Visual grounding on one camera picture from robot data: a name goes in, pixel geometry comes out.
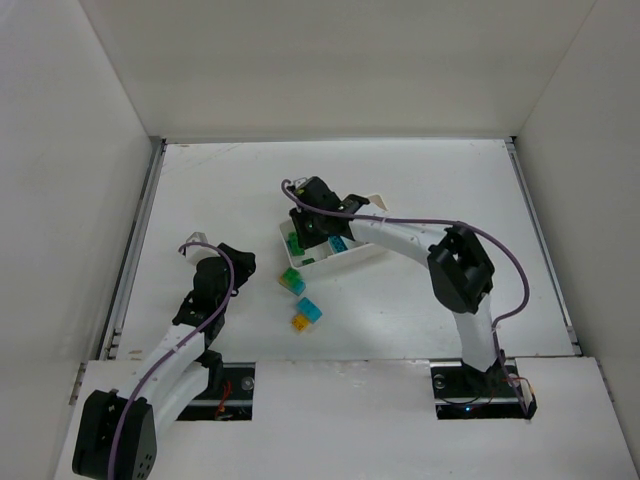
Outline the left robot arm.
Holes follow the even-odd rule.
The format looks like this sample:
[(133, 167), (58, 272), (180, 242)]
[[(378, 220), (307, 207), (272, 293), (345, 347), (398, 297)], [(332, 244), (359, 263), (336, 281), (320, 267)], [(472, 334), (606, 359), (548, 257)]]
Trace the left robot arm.
[(205, 250), (191, 290), (158, 346), (120, 386), (85, 400), (72, 456), (74, 474), (88, 479), (146, 479), (159, 436), (203, 393), (222, 411), (233, 392), (220, 353), (210, 346), (225, 324), (230, 300), (256, 270), (251, 252), (225, 243), (183, 244), (182, 255)]

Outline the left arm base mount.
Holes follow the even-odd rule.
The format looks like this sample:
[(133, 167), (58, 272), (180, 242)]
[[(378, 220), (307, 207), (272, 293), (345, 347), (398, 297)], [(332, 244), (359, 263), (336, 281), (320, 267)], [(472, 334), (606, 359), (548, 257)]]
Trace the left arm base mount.
[(219, 352), (209, 350), (197, 362), (208, 369), (206, 389), (178, 416), (178, 421), (251, 421), (256, 364), (225, 362)]

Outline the orange lego brick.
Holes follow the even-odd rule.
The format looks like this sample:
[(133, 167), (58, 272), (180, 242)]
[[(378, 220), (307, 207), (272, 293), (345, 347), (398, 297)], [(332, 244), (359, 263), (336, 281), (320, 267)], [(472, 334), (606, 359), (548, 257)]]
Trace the orange lego brick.
[(291, 325), (296, 332), (301, 333), (307, 330), (312, 322), (305, 315), (296, 314), (291, 320)]

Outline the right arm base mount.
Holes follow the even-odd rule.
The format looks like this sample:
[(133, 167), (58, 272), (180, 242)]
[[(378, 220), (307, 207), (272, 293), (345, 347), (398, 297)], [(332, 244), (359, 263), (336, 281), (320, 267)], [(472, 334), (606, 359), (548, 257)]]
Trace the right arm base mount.
[(483, 373), (461, 362), (430, 366), (438, 420), (524, 419), (538, 409), (528, 379), (519, 374), (515, 361), (496, 363)]

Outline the blue long lego brick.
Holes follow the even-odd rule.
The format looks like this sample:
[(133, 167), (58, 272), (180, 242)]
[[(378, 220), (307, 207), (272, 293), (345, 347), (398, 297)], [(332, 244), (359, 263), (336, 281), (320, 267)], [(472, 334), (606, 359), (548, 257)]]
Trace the blue long lego brick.
[(340, 236), (330, 236), (328, 242), (335, 254), (345, 252), (348, 249), (344, 240)]

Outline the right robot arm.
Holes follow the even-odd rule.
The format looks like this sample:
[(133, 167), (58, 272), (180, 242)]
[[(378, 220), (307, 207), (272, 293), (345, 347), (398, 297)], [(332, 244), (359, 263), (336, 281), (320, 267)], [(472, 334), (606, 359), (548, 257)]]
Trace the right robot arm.
[(281, 189), (295, 204), (289, 216), (301, 248), (343, 237), (383, 247), (425, 266), (436, 299), (454, 317), (462, 363), (479, 372), (496, 364), (489, 298), (495, 267), (470, 227), (394, 219), (366, 197), (339, 198), (317, 176), (299, 184), (285, 179)]

